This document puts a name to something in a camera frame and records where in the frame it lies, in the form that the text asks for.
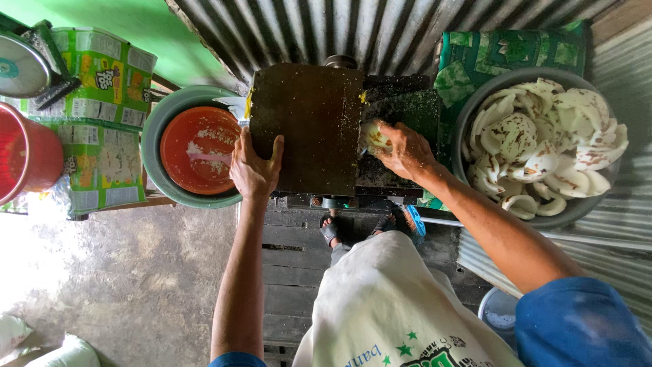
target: man's hand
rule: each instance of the man's hand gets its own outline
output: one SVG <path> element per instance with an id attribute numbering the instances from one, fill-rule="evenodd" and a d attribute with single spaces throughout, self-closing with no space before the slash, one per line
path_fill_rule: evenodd
<path id="1" fill-rule="evenodd" d="M 446 170 L 435 160 L 428 141 L 422 135 L 402 122 L 394 127 L 383 121 L 376 123 L 381 134 L 391 140 L 393 149 L 391 153 L 378 149 L 374 155 L 395 174 L 416 182 L 427 172 Z"/>
<path id="2" fill-rule="evenodd" d="M 254 151 L 249 127 L 243 128 L 240 139 L 235 142 L 229 176 L 245 200 L 265 200 L 274 191 L 281 171 L 284 142 L 283 135 L 278 135 L 271 159 L 264 161 Z"/>

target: black sandal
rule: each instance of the black sandal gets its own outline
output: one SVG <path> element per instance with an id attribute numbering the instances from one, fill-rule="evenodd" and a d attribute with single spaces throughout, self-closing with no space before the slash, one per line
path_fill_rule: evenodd
<path id="1" fill-rule="evenodd" d="M 389 220 L 389 214 L 385 214 L 378 220 L 378 223 L 376 223 L 374 230 L 371 231 L 370 236 L 373 235 L 376 231 L 388 232 L 395 231 L 396 229 L 396 225 L 392 223 L 391 220 Z"/>
<path id="2" fill-rule="evenodd" d="M 324 225 L 324 221 L 328 220 L 329 218 L 332 219 L 331 223 Z M 321 219 L 319 220 L 319 231 L 324 235 L 328 247 L 331 246 L 331 240 L 333 238 L 339 237 L 340 240 L 342 240 L 342 235 L 338 233 L 339 230 L 337 227 L 337 220 L 335 219 L 335 217 L 331 217 L 330 213 L 324 213 L 324 215 L 322 215 Z"/>

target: corrugated metal sheet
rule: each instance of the corrugated metal sheet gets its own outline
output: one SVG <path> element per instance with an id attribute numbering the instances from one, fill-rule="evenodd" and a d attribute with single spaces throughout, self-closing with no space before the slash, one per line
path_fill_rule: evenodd
<path id="1" fill-rule="evenodd" d="M 619 0 L 166 0 L 243 84 L 278 62 L 354 57 L 368 74 L 434 71 L 445 30 L 554 27 Z"/>
<path id="2" fill-rule="evenodd" d="M 593 85 L 606 97 L 629 147 L 606 198 L 573 226 L 556 232 L 652 246 L 652 21 L 595 49 Z"/>
<path id="3" fill-rule="evenodd" d="M 621 294 L 652 335 L 652 19 L 601 44 L 593 85 L 606 97 L 630 145 L 607 197 L 574 225 L 544 234 L 593 277 Z M 521 292 L 462 229 L 458 262 L 513 295 Z"/>
<path id="4" fill-rule="evenodd" d="M 587 275 L 611 284 L 639 318 L 645 332 L 652 335 L 652 253 L 561 240 L 554 242 L 577 261 Z M 460 236 L 458 263 L 514 296 L 523 295 L 466 229 L 462 229 Z"/>

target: green wall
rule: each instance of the green wall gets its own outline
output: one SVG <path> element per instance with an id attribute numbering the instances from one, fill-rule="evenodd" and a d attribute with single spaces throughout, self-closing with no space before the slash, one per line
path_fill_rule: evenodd
<path id="1" fill-rule="evenodd" d="M 235 80 L 164 0 L 0 0 L 0 11 L 33 25 L 98 27 L 158 56 L 154 72 L 180 87 L 235 88 Z"/>

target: gray pants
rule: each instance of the gray pants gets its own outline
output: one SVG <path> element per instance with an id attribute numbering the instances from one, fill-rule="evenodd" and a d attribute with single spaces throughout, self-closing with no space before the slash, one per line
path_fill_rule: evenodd
<path id="1" fill-rule="evenodd" d="M 372 234 L 366 239 L 368 240 L 369 238 L 373 238 L 373 237 L 376 237 L 376 234 Z M 345 245 L 343 243 L 335 245 L 335 247 L 333 248 L 333 252 L 331 253 L 331 266 L 335 266 L 335 264 L 339 263 L 342 256 L 344 256 L 347 252 L 351 251 L 353 246 Z"/>

